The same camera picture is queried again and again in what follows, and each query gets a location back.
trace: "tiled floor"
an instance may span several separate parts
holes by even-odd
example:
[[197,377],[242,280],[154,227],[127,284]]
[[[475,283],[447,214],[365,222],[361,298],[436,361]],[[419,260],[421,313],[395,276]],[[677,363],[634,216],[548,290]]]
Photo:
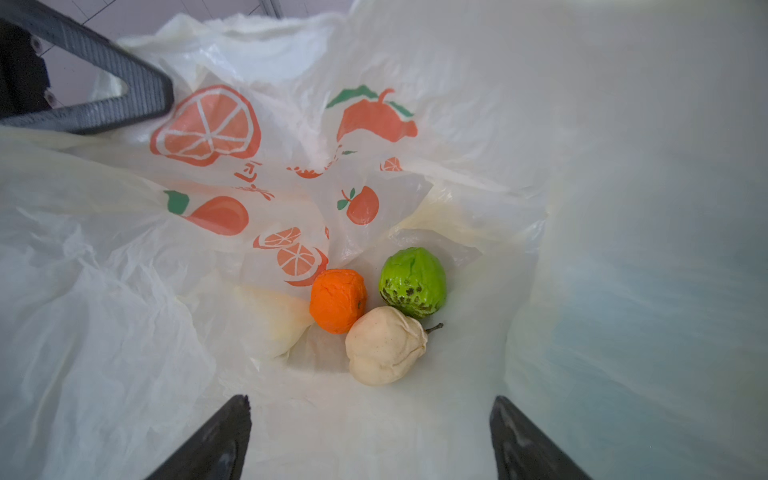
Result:
[[[156,32],[177,13],[204,22],[236,13],[265,15],[260,0],[41,0],[110,39]],[[347,12],[353,0],[279,0],[285,17]],[[88,99],[98,69],[59,47],[44,44],[42,54],[58,106]]]

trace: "beige fruit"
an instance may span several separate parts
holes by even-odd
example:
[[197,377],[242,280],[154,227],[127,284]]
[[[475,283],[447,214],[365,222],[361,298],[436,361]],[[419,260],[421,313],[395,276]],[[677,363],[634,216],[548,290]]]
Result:
[[426,352],[422,324],[391,306],[361,316],[346,337],[349,372],[368,386],[386,385],[405,376]]

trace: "green fruit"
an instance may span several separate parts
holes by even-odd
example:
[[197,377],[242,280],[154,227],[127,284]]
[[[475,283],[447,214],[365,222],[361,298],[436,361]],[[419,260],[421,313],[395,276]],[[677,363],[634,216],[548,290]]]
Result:
[[448,287],[440,260],[426,248],[400,250],[384,263],[379,293],[389,306],[421,320],[445,305]]

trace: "white plastic bag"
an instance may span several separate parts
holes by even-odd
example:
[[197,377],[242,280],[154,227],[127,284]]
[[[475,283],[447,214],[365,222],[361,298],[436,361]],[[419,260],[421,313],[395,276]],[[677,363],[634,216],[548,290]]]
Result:
[[[0,462],[143,478],[245,393],[244,478],[491,478],[507,394],[596,479],[758,478],[761,13],[392,0],[124,39],[174,112],[0,130]],[[381,305],[412,245],[446,328],[371,389],[309,285],[355,268]]]

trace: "fruit stem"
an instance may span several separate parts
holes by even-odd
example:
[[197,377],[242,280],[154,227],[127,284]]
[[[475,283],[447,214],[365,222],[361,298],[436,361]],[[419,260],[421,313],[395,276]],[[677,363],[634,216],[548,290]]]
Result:
[[384,91],[382,92],[382,94],[381,94],[381,95],[379,95],[379,103],[380,103],[380,104],[384,103],[384,97],[385,97],[387,94],[392,94],[392,93],[395,93],[395,89],[394,89],[394,88],[387,88],[386,90],[384,90]]
[[427,335],[432,333],[433,330],[441,329],[443,327],[442,323],[438,323],[437,325],[433,326],[431,329],[424,330],[427,332]]

